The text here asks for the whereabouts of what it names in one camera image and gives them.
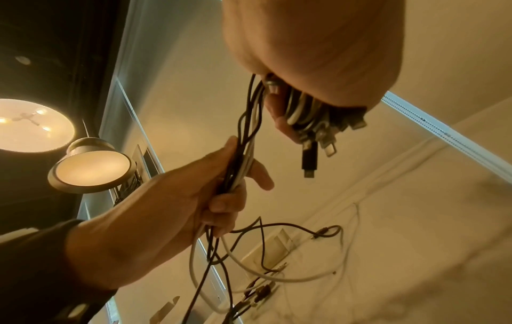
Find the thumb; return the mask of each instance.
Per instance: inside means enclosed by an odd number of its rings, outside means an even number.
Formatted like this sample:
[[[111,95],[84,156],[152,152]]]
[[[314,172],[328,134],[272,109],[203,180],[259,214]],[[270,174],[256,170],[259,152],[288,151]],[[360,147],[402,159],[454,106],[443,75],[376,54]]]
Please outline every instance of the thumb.
[[[180,184],[187,193],[198,192],[226,171],[229,161],[235,153],[237,142],[237,138],[231,136],[223,148],[175,170],[173,182]]]

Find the dark ceiling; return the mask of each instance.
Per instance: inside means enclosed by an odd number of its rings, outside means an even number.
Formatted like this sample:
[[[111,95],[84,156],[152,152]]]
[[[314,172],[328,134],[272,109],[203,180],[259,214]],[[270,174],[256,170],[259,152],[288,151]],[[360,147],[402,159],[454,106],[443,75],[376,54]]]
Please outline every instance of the dark ceiling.
[[[127,7],[128,0],[1,1],[0,98],[52,107],[73,121],[77,138],[85,136],[82,120],[96,135]],[[65,150],[0,150],[0,234],[76,217],[81,196],[46,180]]]

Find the hand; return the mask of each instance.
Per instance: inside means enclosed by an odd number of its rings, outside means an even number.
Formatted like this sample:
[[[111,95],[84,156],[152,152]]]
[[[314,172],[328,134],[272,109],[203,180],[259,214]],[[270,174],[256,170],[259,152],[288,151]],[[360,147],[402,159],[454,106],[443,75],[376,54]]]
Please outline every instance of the hand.
[[[223,0],[223,32],[250,72],[337,107],[373,108],[402,63],[404,0]],[[298,141],[284,118],[284,91],[266,106],[277,129]]]
[[[245,182],[231,193],[215,193],[236,142],[230,138],[222,149],[154,177],[105,215],[72,230],[66,253],[78,277],[95,288],[119,288],[189,247],[201,223],[214,226],[217,237],[230,232],[245,206]],[[256,160],[248,177],[264,190],[274,187]]]

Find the wall socket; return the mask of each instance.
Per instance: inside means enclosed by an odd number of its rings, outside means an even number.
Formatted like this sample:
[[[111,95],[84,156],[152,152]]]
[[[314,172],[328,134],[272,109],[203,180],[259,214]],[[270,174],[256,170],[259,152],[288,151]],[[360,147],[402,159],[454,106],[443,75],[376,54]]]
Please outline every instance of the wall socket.
[[[284,228],[279,229],[271,235],[265,235],[265,267],[276,267],[294,248],[295,244]],[[260,273],[265,272],[261,267],[262,251],[263,245],[259,244],[242,259],[242,263],[246,267]],[[250,281],[256,277],[247,272],[246,275]]]

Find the ceiling lamp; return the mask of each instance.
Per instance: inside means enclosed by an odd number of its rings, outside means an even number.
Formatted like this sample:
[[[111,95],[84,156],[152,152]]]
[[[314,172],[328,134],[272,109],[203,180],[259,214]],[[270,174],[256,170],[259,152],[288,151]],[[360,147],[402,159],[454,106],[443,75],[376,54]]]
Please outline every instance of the ceiling lamp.
[[[46,152],[66,146],[75,128],[54,109],[30,101],[0,99],[0,149]]]
[[[108,142],[85,137],[71,143],[48,173],[50,185],[68,193],[94,193],[117,187],[135,173],[135,162]]]

